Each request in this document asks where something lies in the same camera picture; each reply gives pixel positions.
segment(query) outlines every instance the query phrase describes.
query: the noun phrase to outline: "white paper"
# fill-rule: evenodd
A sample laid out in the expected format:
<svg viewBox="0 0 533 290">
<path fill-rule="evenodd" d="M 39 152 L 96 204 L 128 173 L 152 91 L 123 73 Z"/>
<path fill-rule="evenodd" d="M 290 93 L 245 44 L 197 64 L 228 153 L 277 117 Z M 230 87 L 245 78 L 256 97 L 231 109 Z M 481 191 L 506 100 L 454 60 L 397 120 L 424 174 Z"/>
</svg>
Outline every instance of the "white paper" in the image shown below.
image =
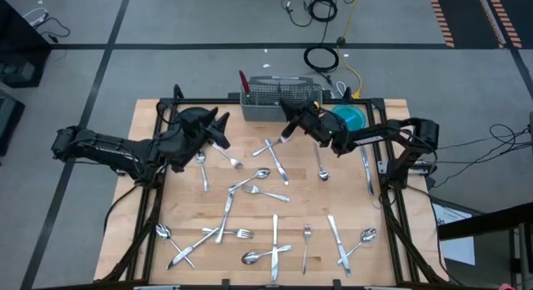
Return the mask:
<svg viewBox="0 0 533 290">
<path fill-rule="evenodd" d="M 435 208 L 439 225 L 453 223 L 458 220 L 472 217 L 469 213 L 442 207 L 435 203 L 433 203 L 433 207 Z M 445 258 L 461 263 L 476 265 L 473 237 L 441 241 L 441 248 Z"/>
</svg>

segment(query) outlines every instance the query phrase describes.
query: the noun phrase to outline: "red handle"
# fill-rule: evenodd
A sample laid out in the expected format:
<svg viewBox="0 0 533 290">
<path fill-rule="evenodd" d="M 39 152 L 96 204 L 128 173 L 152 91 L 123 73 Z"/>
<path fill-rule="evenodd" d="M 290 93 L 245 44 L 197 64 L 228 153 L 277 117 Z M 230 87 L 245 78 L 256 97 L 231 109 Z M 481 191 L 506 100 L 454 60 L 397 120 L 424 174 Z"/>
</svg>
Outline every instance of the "red handle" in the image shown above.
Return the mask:
<svg viewBox="0 0 533 290">
<path fill-rule="evenodd" d="M 242 70 L 239 70 L 239 75 L 241 76 L 241 83 L 242 83 L 242 87 L 244 88 L 244 93 L 246 94 L 250 93 L 250 88 L 248 87 L 247 77 L 244 76 L 244 73 L 242 72 Z"/>
</svg>

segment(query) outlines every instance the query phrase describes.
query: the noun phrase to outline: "wire mesh basket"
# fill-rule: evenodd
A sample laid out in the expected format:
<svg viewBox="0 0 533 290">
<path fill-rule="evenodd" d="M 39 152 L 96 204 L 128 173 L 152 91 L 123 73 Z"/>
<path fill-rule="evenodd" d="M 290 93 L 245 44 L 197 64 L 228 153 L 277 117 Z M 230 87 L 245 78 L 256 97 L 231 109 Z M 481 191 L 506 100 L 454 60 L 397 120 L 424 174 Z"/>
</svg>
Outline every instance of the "wire mesh basket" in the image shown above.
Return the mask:
<svg viewBox="0 0 533 290">
<path fill-rule="evenodd" d="M 312 97 L 322 103 L 321 85 L 315 84 L 311 77 L 251 77 L 248 87 L 249 93 L 241 87 L 241 109 L 246 121 L 284 123 L 286 117 L 279 106 L 280 98 L 302 103 Z"/>
</svg>

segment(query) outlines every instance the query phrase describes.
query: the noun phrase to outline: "silverware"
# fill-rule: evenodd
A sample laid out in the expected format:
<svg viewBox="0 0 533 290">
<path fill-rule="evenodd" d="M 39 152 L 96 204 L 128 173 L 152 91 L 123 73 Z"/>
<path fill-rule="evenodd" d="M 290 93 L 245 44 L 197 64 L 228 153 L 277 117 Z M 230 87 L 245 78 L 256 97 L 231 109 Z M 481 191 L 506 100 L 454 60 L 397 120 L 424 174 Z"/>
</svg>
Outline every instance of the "silverware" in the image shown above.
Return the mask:
<svg viewBox="0 0 533 290">
<path fill-rule="evenodd" d="M 271 262 L 271 280 L 275 282 L 277 280 L 277 270 L 279 263 L 277 259 L 277 214 L 274 213 L 272 217 L 272 223 L 274 227 L 274 240 L 272 242 L 272 262 Z"/>
<path fill-rule="evenodd" d="M 209 227 L 204 227 L 202 229 L 202 233 L 204 235 L 207 235 L 208 233 L 210 233 L 213 229 L 212 228 L 209 228 Z M 252 231 L 248 231 L 248 230 L 245 230 L 245 229 L 238 229 L 236 231 L 225 231 L 224 232 L 226 235 L 234 235 L 235 237 L 237 238 L 243 238 L 243 239 L 253 239 L 253 232 Z"/>
<path fill-rule="evenodd" d="M 230 191 L 227 194 L 226 206 L 224 207 L 224 217 L 222 218 L 222 224 L 217 235 L 217 240 L 215 240 L 216 244 L 222 243 L 222 235 L 224 234 L 224 228 L 226 227 L 227 216 L 230 214 L 230 210 L 232 209 L 233 198 L 235 198 L 235 191 Z"/>
<path fill-rule="evenodd" d="M 368 193 L 371 196 L 374 196 L 374 188 L 372 187 L 372 180 L 370 176 L 370 166 L 368 165 L 368 156 L 366 155 L 366 149 L 364 146 L 361 146 L 361 155 L 363 158 L 363 165 L 365 165 L 366 185 L 368 186 Z"/>
<path fill-rule="evenodd" d="M 301 273 L 305 275 L 307 270 L 307 242 L 311 238 L 311 224 L 303 226 L 303 238 L 306 240 L 306 244 L 303 247 L 303 267 Z"/>
<path fill-rule="evenodd" d="M 253 177 L 250 177 L 248 179 L 245 179 L 242 182 L 238 182 L 238 183 L 236 183 L 234 185 L 231 185 L 227 189 L 227 191 L 229 191 L 229 192 L 235 191 L 237 188 L 239 188 L 240 186 L 244 185 L 245 183 L 250 182 L 254 178 L 266 178 L 266 177 L 268 177 L 268 175 L 270 175 L 270 169 L 268 169 L 268 168 L 259 168 L 259 169 L 257 169 L 256 174 Z"/>
<path fill-rule="evenodd" d="M 368 228 L 364 231 L 361 232 L 361 241 L 354 247 L 351 249 L 350 252 L 348 252 L 346 255 L 348 257 L 350 257 L 353 252 L 356 251 L 356 249 L 358 249 L 361 244 L 363 243 L 371 243 L 372 241 L 374 241 L 374 239 L 376 239 L 376 229 L 375 228 Z M 336 262 L 337 265 L 341 266 L 342 265 L 342 260 L 339 259 L 337 262 Z"/>
<path fill-rule="evenodd" d="M 322 179 L 322 181 L 327 181 L 330 175 L 327 174 L 327 171 L 324 170 L 324 168 L 322 167 L 322 162 L 320 162 L 320 155 L 318 155 L 318 147 L 316 147 L 316 143 L 313 144 L 315 146 L 316 161 L 318 162 L 318 176 Z"/>
<path fill-rule="evenodd" d="M 203 190 L 205 192 L 209 192 L 211 188 L 209 187 L 209 183 L 207 182 L 206 169 L 203 166 L 203 163 L 206 161 L 206 154 L 203 153 L 203 151 L 198 151 L 197 161 L 202 165 Z"/>
<path fill-rule="evenodd" d="M 182 250 L 177 246 L 177 244 L 174 243 L 174 241 L 172 241 L 171 239 L 171 236 L 172 236 L 172 233 L 170 231 L 170 228 L 168 228 L 166 225 L 164 224 L 160 224 L 158 223 L 156 225 L 156 233 L 159 237 L 163 238 L 163 239 L 166 239 L 166 240 L 169 240 L 170 243 L 172 243 L 172 245 L 176 248 L 176 250 L 181 253 Z M 196 268 L 194 266 L 194 264 L 192 263 L 191 260 L 189 260 L 188 257 L 185 257 L 185 261 L 187 261 L 187 263 L 189 263 L 189 265 L 191 265 L 191 268 L 194 269 Z"/>
<path fill-rule="evenodd" d="M 260 149 L 257 149 L 255 152 L 252 152 L 252 157 L 258 156 L 260 153 L 266 151 L 268 148 L 271 148 L 274 145 L 285 143 L 285 142 L 289 141 L 289 138 L 290 137 L 280 136 L 274 143 L 271 143 L 270 145 L 266 145 L 266 146 L 264 146 L 264 147 L 262 147 Z"/>
<path fill-rule="evenodd" d="M 182 252 L 180 252 L 177 256 L 175 256 L 170 263 L 167 265 L 167 270 L 172 268 L 174 265 L 178 264 L 183 258 L 185 258 L 189 253 L 192 253 L 193 250 L 195 250 L 197 247 L 202 245 L 207 239 L 209 239 L 212 235 L 214 235 L 218 231 L 218 227 L 212 230 L 210 233 L 208 233 L 206 236 L 204 236 L 200 241 L 194 243 L 190 247 L 186 247 L 183 249 Z"/>
<path fill-rule="evenodd" d="M 241 169 L 244 167 L 244 165 L 242 165 L 241 162 L 237 161 L 234 157 L 231 157 L 230 155 L 227 154 L 226 150 L 224 150 L 224 148 L 222 147 L 219 147 L 216 143 L 212 143 L 211 144 L 217 151 L 219 151 L 222 155 L 224 155 L 224 157 L 226 157 L 228 160 L 230 160 L 230 163 L 232 164 L 232 166 L 236 169 Z"/>
<path fill-rule="evenodd" d="M 341 237 L 339 236 L 339 232 L 336 229 L 335 218 L 333 217 L 333 215 L 327 214 L 327 221 L 330 223 L 331 230 L 333 231 L 333 235 L 335 236 L 336 245 L 339 249 L 339 254 L 341 255 L 342 265 L 344 266 L 344 272 L 347 277 L 350 277 L 350 260 L 348 260 L 348 257 L 346 256 L 346 251 L 342 246 Z"/>
<path fill-rule="evenodd" d="M 291 244 L 287 244 L 287 245 L 284 245 L 282 247 L 279 247 L 277 249 L 277 252 L 278 253 L 284 253 L 284 252 L 290 252 L 291 250 L 292 250 L 292 245 Z M 253 263 L 257 262 L 260 257 L 269 255 L 271 253 L 272 253 L 272 251 L 264 252 L 264 253 L 247 252 L 247 253 L 244 254 L 244 256 L 242 256 L 241 261 L 243 263 L 245 263 L 246 265 L 253 264 Z"/>
<path fill-rule="evenodd" d="M 267 146 L 269 146 L 270 145 L 270 140 L 265 139 L 265 143 L 266 143 Z M 288 185 L 289 184 L 289 178 L 286 176 L 285 169 L 281 165 L 280 160 L 277 159 L 276 153 L 274 152 L 274 150 L 272 149 L 271 146 L 268 147 L 268 150 L 270 151 L 270 153 L 274 157 L 274 162 L 276 163 L 277 171 L 280 172 L 281 178 L 283 179 L 283 182 L 286 185 Z"/>
<path fill-rule="evenodd" d="M 285 195 L 259 191 L 259 187 L 254 186 L 254 185 L 244 185 L 241 187 L 241 190 L 247 193 L 251 193 L 251 194 L 264 194 L 271 198 L 277 198 L 285 203 L 288 203 L 289 201 L 291 201 L 291 199 Z"/>
</svg>

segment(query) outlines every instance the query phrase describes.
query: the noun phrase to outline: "white cable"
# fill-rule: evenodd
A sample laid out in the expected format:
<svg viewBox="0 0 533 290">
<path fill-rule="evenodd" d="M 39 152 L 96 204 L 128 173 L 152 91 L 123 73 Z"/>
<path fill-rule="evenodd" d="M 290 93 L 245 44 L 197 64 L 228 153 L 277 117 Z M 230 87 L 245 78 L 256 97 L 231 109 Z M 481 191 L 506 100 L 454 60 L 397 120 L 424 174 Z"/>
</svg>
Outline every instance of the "white cable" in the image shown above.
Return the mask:
<svg viewBox="0 0 533 290">
<path fill-rule="evenodd" d="M 344 92 L 346 92 L 346 84 L 343 83 L 343 82 L 336 82 L 335 83 L 335 89 L 336 91 L 339 93 L 339 95 L 341 96 L 341 98 L 344 97 Z"/>
<path fill-rule="evenodd" d="M 47 9 L 45 9 L 44 7 L 36 7 L 34 8 L 32 11 L 30 12 L 27 12 L 26 15 L 22 16 L 23 18 L 26 18 L 27 15 L 37 11 L 37 10 L 43 10 L 45 13 L 48 13 Z"/>
<path fill-rule="evenodd" d="M 30 22 L 30 25 L 32 27 L 36 27 L 37 25 L 43 23 L 46 20 L 46 18 L 48 16 L 48 10 L 45 9 L 44 7 L 36 7 L 32 11 L 27 12 L 26 15 L 22 16 L 23 18 L 25 18 L 26 16 L 30 15 L 31 13 L 34 13 L 35 11 L 39 11 L 39 10 L 43 10 L 44 14 L 41 15 L 41 17 L 39 17 L 39 18 L 35 19 L 34 21 Z"/>
</svg>

